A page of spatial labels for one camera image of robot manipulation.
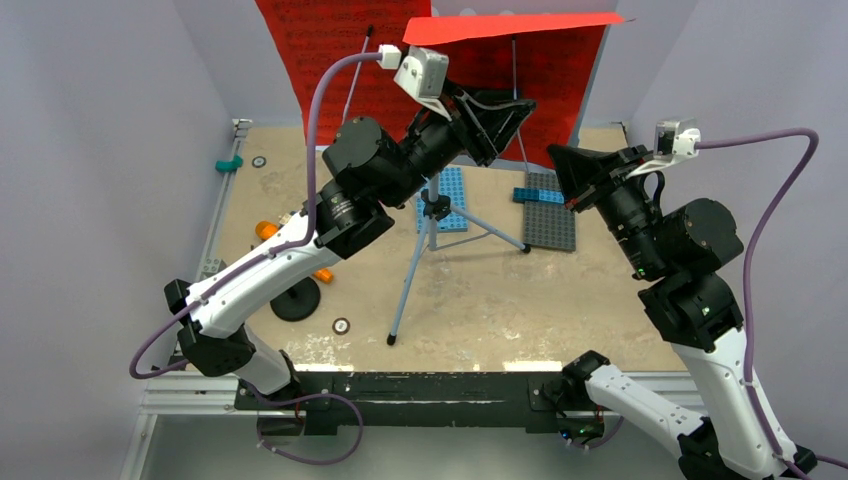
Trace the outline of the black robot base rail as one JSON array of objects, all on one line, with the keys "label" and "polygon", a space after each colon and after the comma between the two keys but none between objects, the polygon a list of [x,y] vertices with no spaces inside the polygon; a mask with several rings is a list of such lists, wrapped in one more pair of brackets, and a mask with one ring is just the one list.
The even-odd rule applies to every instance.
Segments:
[{"label": "black robot base rail", "polygon": [[521,428],[558,433],[577,447],[622,422],[559,372],[302,372],[301,402],[273,407],[239,383],[238,411],[288,416],[270,435],[334,435],[341,426]]}]

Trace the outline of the black microphone stand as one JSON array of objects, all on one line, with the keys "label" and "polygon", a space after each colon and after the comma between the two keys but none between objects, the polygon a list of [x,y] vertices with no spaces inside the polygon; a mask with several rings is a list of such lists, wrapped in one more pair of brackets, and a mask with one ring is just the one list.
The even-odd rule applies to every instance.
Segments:
[{"label": "black microphone stand", "polygon": [[271,311],[280,320],[298,322],[311,316],[320,305],[321,290],[315,280],[304,278],[270,302]]}]

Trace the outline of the light blue music stand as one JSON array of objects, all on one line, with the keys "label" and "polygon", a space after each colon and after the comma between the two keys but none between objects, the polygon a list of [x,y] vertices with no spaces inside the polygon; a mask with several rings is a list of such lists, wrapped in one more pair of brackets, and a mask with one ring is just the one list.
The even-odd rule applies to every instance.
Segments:
[{"label": "light blue music stand", "polygon": [[[459,84],[446,76],[440,96],[443,110],[435,113],[448,120],[457,117],[458,86]],[[356,188],[359,195],[376,200],[387,207],[402,208],[407,200],[414,198],[422,202],[422,225],[418,230],[416,246],[387,336],[388,345],[394,345],[397,340],[407,298],[422,254],[426,250],[436,251],[439,248],[438,223],[440,220],[456,214],[482,228],[484,235],[494,235],[523,253],[530,252],[531,248],[526,243],[470,214],[464,208],[455,205],[450,196],[440,193],[441,172],[458,156],[468,156],[466,150],[423,183],[405,183],[404,137],[399,141],[392,140],[375,120],[355,117],[345,122],[337,132],[333,145],[339,148],[342,154],[353,156],[351,159],[344,156],[337,158],[330,149],[325,151],[325,163],[331,168],[338,182]]]}]

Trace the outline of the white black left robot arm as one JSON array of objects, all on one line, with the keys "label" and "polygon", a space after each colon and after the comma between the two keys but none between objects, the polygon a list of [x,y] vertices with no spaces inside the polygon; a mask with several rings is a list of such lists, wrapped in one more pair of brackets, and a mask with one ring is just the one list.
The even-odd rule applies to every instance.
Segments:
[{"label": "white black left robot arm", "polygon": [[323,151],[330,180],[269,239],[225,270],[194,284],[174,282],[178,343],[185,359],[208,377],[233,374],[272,408],[297,399],[289,357],[247,327],[248,318],[315,271],[346,260],[389,231],[400,209],[457,156],[491,164],[537,105],[505,91],[449,83],[445,114],[422,108],[394,139],[377,120],[347,120]]}]

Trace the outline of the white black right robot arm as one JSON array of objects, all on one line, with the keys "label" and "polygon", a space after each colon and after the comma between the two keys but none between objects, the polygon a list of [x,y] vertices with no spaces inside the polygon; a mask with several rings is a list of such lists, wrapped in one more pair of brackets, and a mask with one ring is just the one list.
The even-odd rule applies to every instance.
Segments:
[{"label": "white black right robot arm", "polygon": [[744,365],[744,319],[719,275],[743,250],[730,211],[698,198],[663,213],[634,173],[648,157],[642,146],[547,151],[566,208],[597,210],[647,283],[638,294],[644,311],[684,362],[705,414],[637,385],[595,351],[565,366],[559,400],[618,413],[668,449],[689,479],[806,477],[815,454],[788,438],[763,395],[749,395],[757,377]]}]

